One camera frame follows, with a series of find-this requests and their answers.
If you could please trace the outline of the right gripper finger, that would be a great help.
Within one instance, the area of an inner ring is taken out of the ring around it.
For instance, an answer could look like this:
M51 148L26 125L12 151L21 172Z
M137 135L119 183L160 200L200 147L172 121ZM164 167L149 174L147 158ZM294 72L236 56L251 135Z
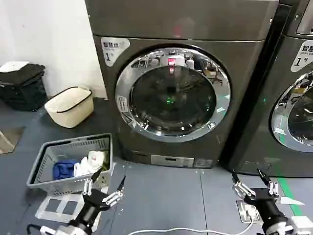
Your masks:
M273 182L268 175L266 175L261 169L257 169L261 180L265 184L265 186L268 188L268 193L271 196L278 196L278 183Z
M246 196L248 197L255 197L256 193L252 189L250 189L247 185L242 183L237 176L234 170L231 171L232 174L232 181L233 181L233 190L237 193L237 195L244 199Z

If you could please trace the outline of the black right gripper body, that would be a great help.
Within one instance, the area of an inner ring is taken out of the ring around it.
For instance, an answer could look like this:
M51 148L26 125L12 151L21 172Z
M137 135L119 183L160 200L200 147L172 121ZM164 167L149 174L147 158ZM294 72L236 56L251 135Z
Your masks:
M262 227L287 222L287 218L276 205L277 196L270 195L267 188L253 188L252 190L255 195L246 195L244 201L256 207L263 221Z

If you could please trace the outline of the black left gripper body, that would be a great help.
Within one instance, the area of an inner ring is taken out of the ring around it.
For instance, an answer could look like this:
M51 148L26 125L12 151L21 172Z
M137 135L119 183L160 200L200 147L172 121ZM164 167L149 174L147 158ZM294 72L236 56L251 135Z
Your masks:
M96 218L102 211L107 211L111 206L107 203L114 197L97 189L91 190L91 195L83 195L84 205L75 219L69 222L70 232L92 232Z

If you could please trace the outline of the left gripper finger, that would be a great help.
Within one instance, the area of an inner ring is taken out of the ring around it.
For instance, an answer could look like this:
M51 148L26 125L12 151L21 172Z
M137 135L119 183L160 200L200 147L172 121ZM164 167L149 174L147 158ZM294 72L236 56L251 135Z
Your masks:
M91 195L92 194L92 188L93 184L98 179L99 175L101 173L101 169L98 169L90 179L86 179L84 183L84 189L83 189L83 195Z
M122 199L122 197L124 196L125 180L126 180L126 175L122 179L117 190L102 200L103 204L105 204L106 206L114 206L118 203L118 201L120 201Z

